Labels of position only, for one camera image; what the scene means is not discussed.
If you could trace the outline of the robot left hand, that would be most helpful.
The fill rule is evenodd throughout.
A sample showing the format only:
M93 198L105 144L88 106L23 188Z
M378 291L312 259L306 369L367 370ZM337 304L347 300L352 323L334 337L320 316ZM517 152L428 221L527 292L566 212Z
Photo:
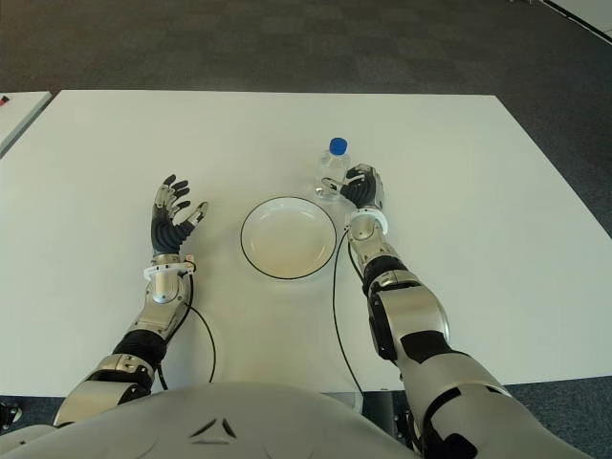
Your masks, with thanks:
M208 212L208 202L201 202L177 222L177 215L189 209L186 199L190 192L188 180L178 180L175 174L164 179L157 189L152 205L150 238L155 256L179 254L181 246L200 225Z

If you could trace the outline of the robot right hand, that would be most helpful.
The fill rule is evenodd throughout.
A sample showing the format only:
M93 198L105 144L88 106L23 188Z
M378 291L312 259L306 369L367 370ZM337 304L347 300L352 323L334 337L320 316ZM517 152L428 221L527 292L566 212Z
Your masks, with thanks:
M383 183L378 171L369 164L350 167L342 179L323 177L321 183L333 194L339 195L356 208L383 209Z

